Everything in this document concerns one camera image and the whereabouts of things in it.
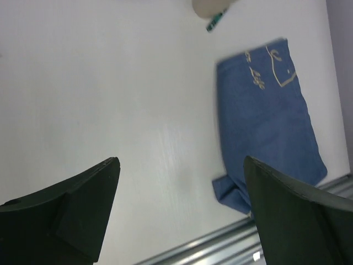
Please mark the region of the blue cloth placemat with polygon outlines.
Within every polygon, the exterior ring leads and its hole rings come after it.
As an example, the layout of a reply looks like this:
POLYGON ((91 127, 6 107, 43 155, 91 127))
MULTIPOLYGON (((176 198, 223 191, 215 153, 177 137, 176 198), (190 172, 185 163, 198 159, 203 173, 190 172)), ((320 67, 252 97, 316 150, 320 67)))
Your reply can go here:
POLYGON ((226 174, 212 186, 220 204, 250 215, 247 156, 312 186, 327 176, 287 39, 218 62, 216 93, 226 174))

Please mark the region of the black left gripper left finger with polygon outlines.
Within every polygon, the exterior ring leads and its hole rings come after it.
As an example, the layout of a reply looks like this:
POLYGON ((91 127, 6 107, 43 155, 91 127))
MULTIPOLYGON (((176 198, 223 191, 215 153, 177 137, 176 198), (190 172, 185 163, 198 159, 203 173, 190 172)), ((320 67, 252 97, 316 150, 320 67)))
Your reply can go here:
POLYGON ((1 205, 1 264, 98 262, 120 175, 110 157, 1 205))

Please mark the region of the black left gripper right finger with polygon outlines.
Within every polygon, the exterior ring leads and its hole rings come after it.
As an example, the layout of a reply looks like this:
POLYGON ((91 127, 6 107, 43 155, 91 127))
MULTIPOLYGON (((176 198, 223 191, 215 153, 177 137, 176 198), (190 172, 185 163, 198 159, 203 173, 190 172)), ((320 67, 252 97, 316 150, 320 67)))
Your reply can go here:
POLYGON ((244 176, 267 264, 352 264, 352 200, 251 156, 244 176))

